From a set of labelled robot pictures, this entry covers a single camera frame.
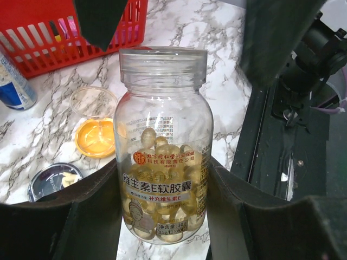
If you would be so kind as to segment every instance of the black lid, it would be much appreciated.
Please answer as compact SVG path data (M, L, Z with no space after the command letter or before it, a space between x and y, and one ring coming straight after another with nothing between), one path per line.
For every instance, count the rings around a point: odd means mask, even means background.
M33 177L28 187L28 200L35 202L44 196L62 190L65 173L77 175L76 181L83 178L80 170L72 164L65 162L52 164Z

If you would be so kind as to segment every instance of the blue can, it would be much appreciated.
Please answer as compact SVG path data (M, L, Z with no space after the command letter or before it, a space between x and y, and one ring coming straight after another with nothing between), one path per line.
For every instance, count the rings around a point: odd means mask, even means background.
M0 100L9 108L26 110L37 101L37 94L28 80L0 49Z

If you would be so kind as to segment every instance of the red basket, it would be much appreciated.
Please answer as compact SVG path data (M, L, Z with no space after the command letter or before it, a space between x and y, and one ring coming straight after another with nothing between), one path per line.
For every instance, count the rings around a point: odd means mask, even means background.
M106 52L80 35L72 0L2 1L0 44L26 78L139 45L148 0L128 0Z

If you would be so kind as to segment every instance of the white marble table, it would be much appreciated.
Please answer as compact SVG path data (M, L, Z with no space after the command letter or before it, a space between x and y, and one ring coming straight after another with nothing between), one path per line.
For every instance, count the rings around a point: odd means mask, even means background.
M147 46L183 46L208 50L207 83L201 94L214 115L212 155L231 167L250 87L236 72L242 45L245 11L214 0L150 0ZM31 80L38 103L17 112L0 104L0 202L27 200L31 178L57 162L91 174L112 157L96 160L81 155L74 145L79 121L69 108L71 93L80 86L102 86L118 98L126 92L120 82L118 54L71 66ZM117 259L205 259L209 246L207 221L197 234L171 246L143 243L122 226Z

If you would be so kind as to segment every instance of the clear lid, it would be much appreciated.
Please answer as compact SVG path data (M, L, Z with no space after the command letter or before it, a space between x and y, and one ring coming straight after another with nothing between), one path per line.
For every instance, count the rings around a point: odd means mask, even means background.
M99 87L78 88L70 97L71 109L83 118L112 118L117 104L112 92Z
M206 82L206 50L182 47L121 49L119 61L121 81L127 87L129 85L186 87L201 86Z

